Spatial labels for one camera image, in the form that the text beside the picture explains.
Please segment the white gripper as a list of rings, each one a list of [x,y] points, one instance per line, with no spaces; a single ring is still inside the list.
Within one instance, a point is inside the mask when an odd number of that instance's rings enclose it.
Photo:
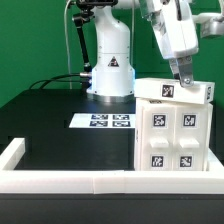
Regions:
[[[194,79],[191,55],[198,52],[198,39],[188,1],[139,2],[142,17],[152,25],[162,57],[170,59],[174,79],[180,79],[180,85],[184,88],[192,86]]]

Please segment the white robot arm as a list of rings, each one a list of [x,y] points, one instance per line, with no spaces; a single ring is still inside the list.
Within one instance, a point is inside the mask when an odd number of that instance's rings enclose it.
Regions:
[[[140,9],[152,25],[163,58],[183,87],[193,85],[192,56],[198,40],[188,0],[118,0],[117,9]],[[93,9],[97,34],[97,63],[91,73],[87,96],[103,102],[133,98],[135,70],[130,64],[133,30],[115,19],[110,5]]]

